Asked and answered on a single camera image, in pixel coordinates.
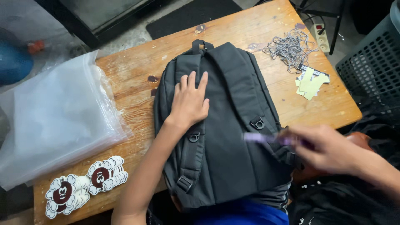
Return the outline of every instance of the clear plastic bag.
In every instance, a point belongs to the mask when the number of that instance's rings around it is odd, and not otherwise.
[[[9,190],[133,135],[115,107],[98,51],[64,62],[0,94],[10,131],[0,150]]]

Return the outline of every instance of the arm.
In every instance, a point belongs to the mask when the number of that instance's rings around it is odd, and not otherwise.
[[[299,141],[293,143],[296,153],[316,169],[359,177],[400,203],[400,171],[380,155],[355,145],[327,125],[292,126],[289,131],[314,145],[311,150]]]
[[[204,99],[204,94],[208,74],[203,74],[197,89],[194,86],[195,79],[196,73],[192,72],[189,77],[184,75],[175,86],[171,114],[129,178],[120,203],[112,214],[112,224],[146,224],[147,207],[160,181],[165,162],[186,131],[207,117],[209,100]]]

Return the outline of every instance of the black mat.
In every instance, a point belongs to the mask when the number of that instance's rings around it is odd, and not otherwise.
[[[154,40],[241,10],[232,0],[194,0],[148,24],[146,29]]]

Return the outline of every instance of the black backpack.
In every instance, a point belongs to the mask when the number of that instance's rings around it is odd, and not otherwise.
[[[168,190],[177,195],[183,211],[290,182],[291,154],[286,147],[243,141],[244,132],[273,135],[282,128],[256,58],[229,42],[214,48],[195,40],[189,51],[168,63],[154,100],[156,135],[171,112],[175,84],[192,71],[196,87],[208,72],[208,117],[181,138],[164,167]]]

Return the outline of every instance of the power strip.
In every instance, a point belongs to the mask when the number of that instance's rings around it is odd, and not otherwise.
[[[326,30],[324,30],[322,32],[321,35],[318,35],[318,33],[324,28],[324,24],[314,24],[311,29],[310,32],[313,35],[313,37],[315,38],[315,40],[317,40],[318,42],[318,46],[321,48],[321,50],[327,54],[330,52],[330,48],[329,48],[329,42],[328,42],[328,37],[326,35]]]

